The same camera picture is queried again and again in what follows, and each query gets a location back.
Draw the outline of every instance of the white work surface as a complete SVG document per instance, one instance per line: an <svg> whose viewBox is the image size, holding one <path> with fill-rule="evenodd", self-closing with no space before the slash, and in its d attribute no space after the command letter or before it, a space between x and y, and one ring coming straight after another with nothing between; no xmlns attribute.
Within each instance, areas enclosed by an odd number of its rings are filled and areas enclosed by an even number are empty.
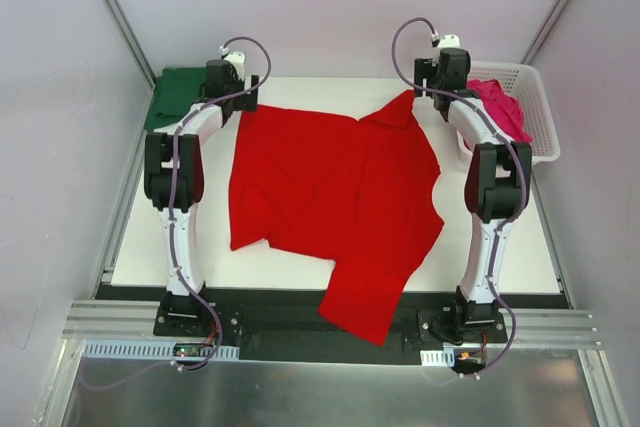
<svg viewBox="0 0 640 427"><path fill-rule="evenodd" d="M260 103L361 118L383 107L405 90L393 79L273 78L260 90ZM405 291L453 291L467 264L471 215L464 204L467 166L458 158L453 128L417 99L414 115L424 129L442 174L433 201L444 228ZM238 251L229 248L228 188L240 114L203 146L205 193L197 219L200 263L209 287L264 289L326 289L334 263L271 249L261 241ZM167 259L157 211L143 191L142 181L131 209L112 284L164 286ZM533 196L513 228L503 262L500 290L511 293L559 292L555 272Z"/></svg>

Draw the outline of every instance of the plastic basket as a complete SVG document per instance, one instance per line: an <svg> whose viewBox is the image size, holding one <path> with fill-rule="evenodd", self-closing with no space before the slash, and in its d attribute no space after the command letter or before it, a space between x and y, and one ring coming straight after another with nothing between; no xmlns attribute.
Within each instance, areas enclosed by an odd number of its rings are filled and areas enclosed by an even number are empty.
<svg viewBox="0 0 640 427"><path fill-rule="evenodd" d="M549 101L536 69L529 65L502 62L472 62L470 79L500 81L505 93L520 102L525 115L524 130L533 137L533 163L552 162L560 156L558 135L551 117ZM458 134L460 158L471 161L471 151Z"/></svg>

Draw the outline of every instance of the red cloth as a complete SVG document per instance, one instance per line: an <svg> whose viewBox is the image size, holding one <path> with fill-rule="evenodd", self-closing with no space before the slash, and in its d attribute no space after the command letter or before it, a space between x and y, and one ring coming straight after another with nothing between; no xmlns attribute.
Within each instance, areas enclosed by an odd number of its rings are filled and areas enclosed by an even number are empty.
<svg viewBox="0 0 640 427"><path fill-rule="evenodd" d="M440 174L406 91L360 119L260 106L243 113L229 187L231 248L336 261L319 313L382 345L405 283L443 226Z"/></svg>
<svg viewBox="0 0 640 427"><path fill-rule="evenodd" d="M467 88L480 95L484 108L498 127L516 142L529 142L533 138L524 131L524 112L517 99L505 94L497 80L470 80Z"/></svg>

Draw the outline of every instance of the purple cable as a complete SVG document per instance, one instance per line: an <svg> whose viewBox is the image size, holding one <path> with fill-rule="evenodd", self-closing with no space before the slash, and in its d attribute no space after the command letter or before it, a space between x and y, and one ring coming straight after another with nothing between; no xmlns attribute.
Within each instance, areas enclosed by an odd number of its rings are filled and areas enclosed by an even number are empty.
<svg viewBox="0 0 640 427"><path fill-rule="evenodd" d="M210 107L214 107L220 102L224 102L224 101L233 99L235 97L240 97L242 95L249 94L249 93L253 92L254 90L257 90L258 88L260 88L267 81L267 79L271 75L271 57L269 56L269 53L267 52L267 49L265 49L263 47L263 45L260 42L258 42L257 40L255 40L255 39L253 39L251 37L245 37L245 36L233 37L232 39L227 40L222 47L226 48L227 46L229 46L229 44L231 44L232 42L236 42L238 40L246 40L248 42L251 42L251 43L255 44L256 46L258 46L258 48L262 51L262 53L264 54L264 56L265 56L265 58L267 60L267 72L265 73L264 77L256 85L254 85L252 87L249 87L248 89L245 89L245 90L243 90L241 92L236 92L236 93L233 93L233 94L229 94L229 95L224 95L222 97L218 97L217 99L213 99L213 100L210 100L210 101L204 103L203 105L200 106L200 110L191 112L186 117L184 117L182 119L182 121L180 122L180 124L178 125L178 127L176 128L175 132L173 133L173 157L172 157L173 166L172 166L172 170L171 170L171 191L169 193L169 206L168 206L168 208L169 208L169 220L172 221L172 223L169 224L169 250L171 251L171 261L173 262L173 267L176 269L176 273L178 275L178 279L180 280L182 285L184 285L185 289L187 289L189 291L189 294L191 294L198 302L200 302L209 311L209 313L211 314L211 316L215 320L216 328L218 330L218 342L216 343L215 348L212 349L212 351L202 361L198 362L197 364L191 365L191 366L183 365L182 368L184 370L187 370L187 371L193 371L193 370L200 369L201 367L205 366L209 362L209 360L211 360L211 358L216 354L216 352L220 348L220 345L222 344L222 325L220 323L220 319L218 318L218 314L213 309L213 307L211 307L211 305L209 305L209 302L204 300L195 291L195 289L193 289L189 285L189 283L187 282L187 279L185 279L184 275L182 274L182 267L178 263L178 255L176 253L176 241L175 241L175 224L173 223L173 221L175 221L176 218L173 215L174 214L173 206L175 205L176 191L177 191L177 184L178 184L178 158L180 156L180 153L179 153L179 136L180 136L180 133L187 126L187 124L189 122L191 122L200 112L202 112L202 111L204 111L204 110L206 110L206 109L208 109Z"/></svg>
<svg viewBox="0 0 640 427"><path fill-rule="evenodd" d="M509 339L507 340L507 343L504 346L504 349L502 349L502 352L500 352L500 354L498 354L498 356L494 360L492 360L487 366L485 366L484 369L482 369L482 371L484 372L485 370L492 368L497 362L499 362L507 354L507 352L509 352L509 349L511 349L511 346L513 345L513 341L516 337L516 315L513 312L513 309L509 307L509 305L502 299L502 297L498 293L498 290L496 289L496 286L493 283L493 272L495 269L496 257L498 255L498 243L500 242L500 234L502 233L502 229L505 227L505 225L514 222L518 217L520 217L520 214L522 214L522 211L524 210L527 203L527 194L525 190L526 182L524 178L524 171L522 170L522 164L520 163L520 159L518 159L518 156L513 146L511 145L511 143L504 136L502 136L497 132L497 130L493 126L493 123L489 120L488 116L483 111L478 110L478 108L475 105L473 105L473 103L469 102L464 97L456 95L452 92L447 92L447 91L438 90L438 89L430 89L428 87L423 87L421 85L415 84L402 73L402 71L400 70L400 66L398 65L398 59L396 58L396 44L398 42L398 37L400 37L400 34L402 33L402 31L407 26L416 22L426 23L431 29L431 33L433 35L437 35L437 31L435 27L425 17L415 17L413 19L409 19L398 28L395 35L393 36L393 41L391 42L391 60L393 62L393 68L398 74L398 77L400 77L400 79L402 79L402 81L405 84L409 85L410 87L413 87L414 89L421 90L422 92L426 92L429 94L445 95L454 100L462 102L464 105L466 105L471 110L476 112L480 116L482 121L485 123L489 131L500 142L502 142L507 148L507 150L509 151L509 155L511 155L511 158L513 159L513 162L516 167L518 180L520 181L520 204L518 205L518 208L513 213L513 215L507 219L504 219L500 224L498 224L498 227L494 231L494 242L493 242L493 247L491 249L491 255L489 257L489 271L487 272L487 281L489 282L489 289L491 290L491 294L496 299L498 304L500 304L500 306L504 308L509 313L509 316L511 317L511 334L509 335Z"/></svg>

